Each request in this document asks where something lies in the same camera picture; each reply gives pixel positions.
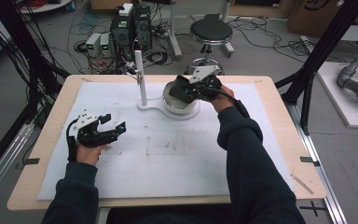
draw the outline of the white paper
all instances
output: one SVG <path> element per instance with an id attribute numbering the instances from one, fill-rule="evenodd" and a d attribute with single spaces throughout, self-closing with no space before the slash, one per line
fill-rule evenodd
<path id="1" fill-rule="evenodd" d="M 255 85 L 226 85 L 235 91 L 236 98 L 241 99 L 252 119 L 260 125 L 264 147 L 294 190 Z M 164 86 L 146 83 L 147 98 L 160 97 Z M 100 131 L 114 129 L 123 121 L 127 124 L 127 131 L 103 150 L 97 163 L 95 185 L 100 198 L 228 195 L 227 153 L 216 143 L 219 121 L 212 105 L 201 102 L 195 118 L 177 121 L 157 110 L 139 110 L 140 100 L 140 90 L 135 83 L 84 83 L 62 127 L 38 200 L 54 198 L 56 183 L 64 177 L 67 163 L 67 125 L 84 109 L 97 116 L 112 114 L 111 121 L 99 125 Z"/>

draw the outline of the dark sleeve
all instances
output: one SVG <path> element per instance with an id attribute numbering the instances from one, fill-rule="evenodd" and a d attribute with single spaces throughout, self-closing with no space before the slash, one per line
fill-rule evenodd
<path id="1" fill-rule="evenodd" d="M 99 201 L 94 187 L 97 170 L 86 163 L 68 163 L 65 178 L 58 181 L 42 223 L 95 223 Z"/>
<path id="2" fill-rule="evenodd" d="M 218 115 L 217 143 L 227 151 L 227 182 L 236 223 L 305 223 L 296 196 L 262 145 L 262 133 L 235 107 Z"/>

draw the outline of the cardboard box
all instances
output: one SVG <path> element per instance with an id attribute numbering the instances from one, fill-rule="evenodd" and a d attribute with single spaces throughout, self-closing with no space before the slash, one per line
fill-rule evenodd
<path id="1" fill-rule="evenodd" d="M 131 0 L 91 0 L 91 8 L 114 9 L 115 7 L 122 7 L 124 3 L 132 3 L 132 1 Z"/>
<path id="2" fill-rule="evenodd" d="M 294 0 L 281 0 L 278 7 L 257 7 L 236 5 L 232 2 L 229 9 L 230 16 L 251 16 L 251 17 L 265 17 L 265 18 L 287 18 L 293 8 Z"/>
<path id="3" fill-rule="evenodd" d="M 338 10 L 334 0 L 296 0 L 287 29 L 298 35 L 321 37 Z"/>

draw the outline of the hand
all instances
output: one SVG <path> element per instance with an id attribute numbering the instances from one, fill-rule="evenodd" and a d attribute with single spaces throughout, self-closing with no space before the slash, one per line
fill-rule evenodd
<path id="1" fill-rule="evenodd" d="M 83 145 L 78 145 L 76 161 L 95 166 L 95 164 L 97 164 L 98 157 L 101 155 L 101 151 L 105 147 L 106 145 L 98 147 L 85 147 Z"/>
<path id="2" fill-rule="evenodd" d="M 228 95 L 234 97 L 234 91 L 229 89 L 227 86 L 222 85 L 221 91 L 225 91 Z M 225 95 L 219 93 L 213 100 L 210 101 L 217 113 L 226 109 L 227 107 L 234 106 L 234 103 L 230 101 Z"/>

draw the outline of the wooden table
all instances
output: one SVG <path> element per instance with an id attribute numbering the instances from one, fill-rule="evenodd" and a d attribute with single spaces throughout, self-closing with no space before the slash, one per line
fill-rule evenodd
<path id="1" fill-rule="evenodd" d="M 296 196 L 299 200 L 322 199 L 326 196 L 324 185 L 311 162 L 302 162 L 300 157 L 309 153 L 297 133 L 281 96 L 269 77 L 223 76 L 223 83 L 254 83 L 268 115 L 271 128 L 282 150 L 288 170 L 293 178 Z M 147 82 L 168 83 L 175 76 L 146 75 Z M 42 186 L 48 161 L 61 135 L 62 126 L 75 102 L 77 92 L 83 82 L 136 82 L 128 76 L 73 75 L 66 79 L 62 91 L 53 106 L 48 120 L 40 134 L 30 158 L 40 158 L 38 164 L 26 165 L 14 188 L 7 207 L 10 210 L 47 209 L 50 201 L 38 201 L 37 195 Z M 229 203 L 228 196 L 199 196 L 173 198 L 110 199 L 100 200 L 100 207 L 162 205 L 162 204 L 200 204 Z"/>

